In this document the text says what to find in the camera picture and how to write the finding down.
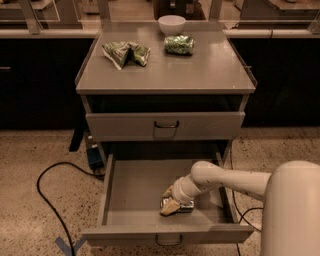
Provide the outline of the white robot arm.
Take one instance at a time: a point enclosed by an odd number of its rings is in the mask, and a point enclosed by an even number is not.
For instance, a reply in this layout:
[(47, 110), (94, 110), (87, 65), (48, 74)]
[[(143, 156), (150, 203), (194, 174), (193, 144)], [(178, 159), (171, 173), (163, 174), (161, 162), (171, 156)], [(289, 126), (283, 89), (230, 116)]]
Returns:
[(320, 166), (289, 161), (271, 173), (193, 164), (163, 194), (164, 216), (224, 186), (263, 202), (261, 256), (320, 256)]

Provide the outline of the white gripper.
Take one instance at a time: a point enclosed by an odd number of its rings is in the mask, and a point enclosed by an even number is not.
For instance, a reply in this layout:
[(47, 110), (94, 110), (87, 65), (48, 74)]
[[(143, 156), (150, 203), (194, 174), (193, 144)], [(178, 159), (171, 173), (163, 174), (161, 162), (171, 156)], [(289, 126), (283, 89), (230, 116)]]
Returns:
[(180, 209), (180, 203), (187, 204), (200, 194), (200, 187), (190, 175), (181, 177), (163, 193), (160, 213), (168, 216), (177, 212)]

